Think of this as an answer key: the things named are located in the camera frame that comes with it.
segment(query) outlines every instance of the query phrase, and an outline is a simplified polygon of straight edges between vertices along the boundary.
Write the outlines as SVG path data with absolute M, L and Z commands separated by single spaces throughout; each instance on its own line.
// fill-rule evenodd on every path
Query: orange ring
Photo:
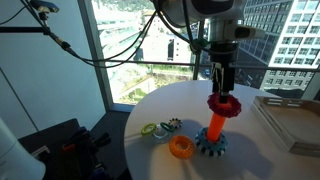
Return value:
M 173 136 L 169 142 L 170 152 L 179 159 L 188 159 L 194 153 L 194 144 L 190 138 L 183 135 Z

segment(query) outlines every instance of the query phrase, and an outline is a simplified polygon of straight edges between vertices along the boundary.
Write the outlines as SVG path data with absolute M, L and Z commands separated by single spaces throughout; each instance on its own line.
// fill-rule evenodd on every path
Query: red gear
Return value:
M 207 101 L 209 108 L 214 112 L 224 117 L 236 117 L 241 112 L 241 104 L 237 98 L 232 95 L 228 96 L 228 102 L 231 107 L 221 106 L 219 103 L 219 93 L 213 93 Z

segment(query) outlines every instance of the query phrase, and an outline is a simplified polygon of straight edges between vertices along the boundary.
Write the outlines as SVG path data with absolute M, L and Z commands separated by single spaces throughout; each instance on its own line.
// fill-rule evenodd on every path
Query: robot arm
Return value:
M 241 25 L 246 0 L 163 0 L 160 10 L 174 27 L 186 26 L 183 1 L 186 2 L 190 23 L 210 18 L 208 40 L 211 43 L 212 92 L 220 94 L 220 103 L 226 103 L 229 91 L 234 89 L 238 41 L 263 38 L 264 31 Z

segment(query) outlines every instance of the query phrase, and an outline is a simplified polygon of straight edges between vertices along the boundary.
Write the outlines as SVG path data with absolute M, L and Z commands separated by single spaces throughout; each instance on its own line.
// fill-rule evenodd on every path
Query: wire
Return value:
M 144 41 L 144 39 L 145 39 L 145 37 L 146 37 L 146 35 L 147 35 L 147 32 L 149 31 L 149 29 L 150 29 L 150 27 L 151 27 L 152 20 L 153 20 L 154 17 L 155 17 L 155 13 L 152 15 L 152 17 L 150 18 L 150 20 L 149 20 L 148 23 L 146 24 L 146 26 L 145 26 L 146 29 L 144 28 L 144 29 L 145 29 L 144 37 L 142 38 L 142 40 L 141 40 L 140 44 L 138 45 L 138 47 L 136 48 L 136 50 L 127 58 L 127 60 L 125 60 L 125 61 L 123 61 L 123 62 L 121 62 L 121 63 L 119 63 L 119 64 L 111 65 L 111 66 L 99 66 L 99 65 L 94 65 L 94 64 L 91 64 L 90 62 L 98 62 L 98 61 L 92 61 L 92 60 L 88 61 L 88 60 L 86 60 L 86 59 L 84 59 L 84 58 L 81 58 L 81 57 L 78 56 L 76 53 L 70 53 L 70 52 L 69 52 L 69 53 L 70 53 L 71 55 L 73 55 L 74 57 L 82 60 L 84 63 L 86 63 L 86 64 L 88 64 L 88 65 L 90 65 L 90 66 L 96 67 L 96 68 L 113 68 L 113 67 L 120 66 L 120 65 L 126 63 L 127 61 L 129 61 L 130 58 L 133 57 L 133 56 L 136 54 L 136 52 L 139 50 L 139 48 L 141 47 L 141 45 L 142 45 L 142 43 L 143 43 L 143 41 Z
M 185 23 L 186 23 L 187 33 L 189 36 L 190 46 L 191 46 L 191 49 L 194 51 L 195 50 L 194 41 L 193 41 L 193 36 L 192 36 L 191 28 L 190 28 L 189 13 L 188 13 L 186 0 L 182 0 L 182 4 L 183 4 L 183 15 L 184 15 Z
M 157 2 L 154 2 L 154 5 L 155 5 L 155 9 L 156 9 L 156 12 L 159 16 L 159 18 L 161 19 L 161 21 L 163 22 L 163 24 L 174 34 L 176 35 L 177 37 L 179 37 L 180 39 L 182 39 L 183 41 L 187 42 L 187 43 L 190 43 L 189 42 L 189 39 L 183 37 L 180 33 L 178 33 L 177 31 L 175 31 L 170 25 L 169 23 L 164 19 L 164 17 L 162 16 L 161 14 L 161 2 L 160 0 L 156 0 Z
M 16 16 L 18 16 L 18 14 L 20 14 L 21 11 L 24 10 L 24 8 L 26 8 L 26 7 L 23 6 L 15 15 L 13 15 L 11 18 L 9 18 L 8 20 L 6 20 L 6 21 L 4 21 L 4 22 L 1 22 L 0 25 L 6 24 L 6 23 L 8 23 L 9 21 L 11 21 L 13 18 L 15 18 Z
M 169 23 L 164 19 L 164 17 L 163 17 L 162 14 L 161 14 L 161 5 L 162 5 L 162 4 L 161 4 L 160 0 L 156 0 L 156 1 L 157 1 L 157 2 L 154 2 L 154 6 L 155 6 L 156 12 L 157 12 L 159 18 L 161 19 L 161 21 L 163 22 L 163 24 L 164 24 L 174 35 L 176 35 L 176 36 L 179 37 L 181 40 L 183 40 L 183 41 L 187 42 L 188 44 L 190 44 L 190 40 L 189 40 L 189 39 L 183 37 L 181 34 L 179 34 L 177 31 L 175 31 L 175 30 L 169 25 Z M 194 45 L 195 47 L 197 47 L 197 48 L 200 48 L 201 50 L 203 50 L 203 51 L 205 51 L 205 52 L 208 52 L 209 54 L 213 54 L 213 53 L 214 53 L 213 51 L 211 51 L 211 50 L 209 50 L 209 49 L 207 49 L 207 48 L 201 47 L 201 46 L 198 45 L 198 44 L 193 44 L 193 45 Z
M 117 56 L 123 54 L 124 52 L 126 52 L 126 51 L 128 51 L 130 48 L 132 48 L 132 47 L 136 44 L 136 42 L 140 39 L 140 37 L 141 37 L 144 33 L 147 32 L 146 29 L 147 29 L 148 25 L 152 23 L 152 20 L 154 19 L 155 15 L 156 15 L 156 12 L 154 12 L 154 13 L 152 14 L 152 16 L 150 17 L 150 19 L 148 20 L 148 22 L 146 23 L 146 25 L 144 26 L 144 28 L 142 29 L 142 31 L 139 33 L 138 37 L 132 42 L 132 44 L 131 44 L 129 47 L 127 47 L 127 48 L 126 48 L 125 50 L 123 50 L 122 52 L 120 52 L 120 53 L 118 53 L 118 54 L 116 54 L 116 55 L 114 55 L 114 56 L 105 58 L 105 59 L 96 59 L 96 60 L 90 60 L 90 59 L 86 59 L 86 58 L 81 58 L 81 59 L 82 59 L 82 60 L 85 60 L 85 61 L 89 61 L 89 62 L 107 62 L 107 61 L 109 61 L 109 60 L 112 60 L 112 58 L 117 57 Z
M 36 12 L 33 10 L 32 5 L 27 0 L 23 1 L 20 0 L 20 2 L 24 5 L 24 7 L 27 8 L 27 10 L 30 12 L 30 14 L 33 16 L 33 18 L 40 24 L 41 27 L 45 28 L 45 26 L 40 21 L 39 17 L 37 16 Z

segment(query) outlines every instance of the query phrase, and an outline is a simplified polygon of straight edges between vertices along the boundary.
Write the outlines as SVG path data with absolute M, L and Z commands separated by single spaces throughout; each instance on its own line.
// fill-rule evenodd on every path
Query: white wall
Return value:
M 60 8 L 59 13 L 49 14 L 51 30 L 69 42 L 79 55 L 90 58 L 78 2 L 49 1 Z M 1 0 L 0 22 L 21 7 L 20 1 Z M 38 25 L 25 9 L 5 26 Z M 91 129 L 105 113 L 94 69 L 67 54 L 41 33 L 0 33 L 0 66 L 40 130 L 71 118 L 77 118 L 81 126 Z M 1 108 L 0 116 L 20 137 L 18 129 L 29 124 L 29 119 L 14 116 L 21 107 L 17 107 L 16 100 L 2 98 L 8 92 L 3 82 L 0 82 L 0 101 L 11 108 Z M 25 132 L 34 131 L 30 126 L 23 128 L 28 129 Z

